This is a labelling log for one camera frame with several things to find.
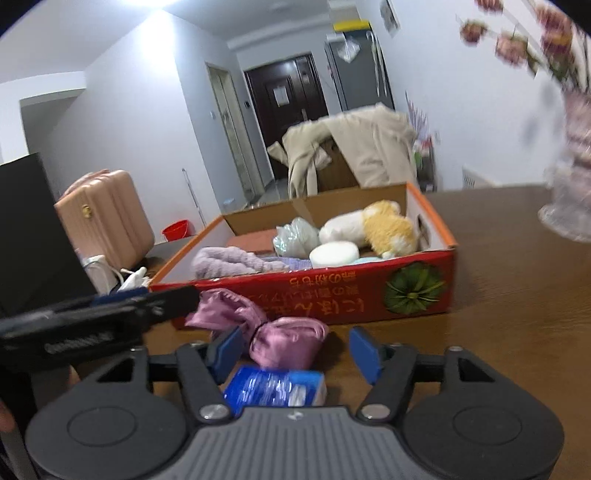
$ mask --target pink fabric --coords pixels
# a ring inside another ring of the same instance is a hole
[[[328,334],[328,327],[316,319],[283,317],[269,322],[254,302],[225,288],[202,292],[199,308],[187,317],[186,325],[214,332],[239,326],[255,362],[292,370],[310,368]]]

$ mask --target refrigerator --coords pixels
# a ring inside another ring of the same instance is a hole
[[[325,43],[324,48],[343,112],[378,102],[394,109],[388,74],[381,52],[378,54],[379,44],[373,35],[371,30],[356,30],[343,35],[337,34]],[[355,41],[360,47],[351,62],[339,55],[345,39]]]

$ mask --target dried flower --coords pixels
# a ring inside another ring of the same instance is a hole
[[[560,30],[550,30],[542,35],[542,49],[547,57],[563,57],[571,52],[573,44],[572,33]]]
[[[487,31],[484,23],[470,20],[463,24],[460,36],[468,45],[476,45]]]
[[[479,8],[485,12],[501,13],[503,11],[503,3],[501,0],[475,0]]]
[[[496,41],[496,56],[505,62],[518,66],[527,60],[527,39],[504,32]]]
[[[535,14],[538,17],[540,25],[546,30],[556,30],[572,35],[573,22],[560,10],[540,5],[535,8]]]

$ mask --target door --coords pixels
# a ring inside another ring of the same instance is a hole
[[[226,132],[232,157],[247,201],[264,191],[252,145],[248,139],[232,77],[226,70],[208,66],[220,121]]]
[[[311,53],[245,74],[266,147],[281,142],[289,127],[328,115]],[[271,168],[275,179],[287,178],[287,167],[274,158]]]

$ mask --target purple towel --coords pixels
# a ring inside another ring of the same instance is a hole
[[[204,247],[193,258],[191,267],[198,280],[287,271],[281,261],[265,262],[238,247]]]
[[[299,258],[265,257],[262,258],[262,260],[265,262],[283,262],[292,272],[297,272],[298,270],[309,270],[312,268],[312,262],[310,260],[300,260]]]

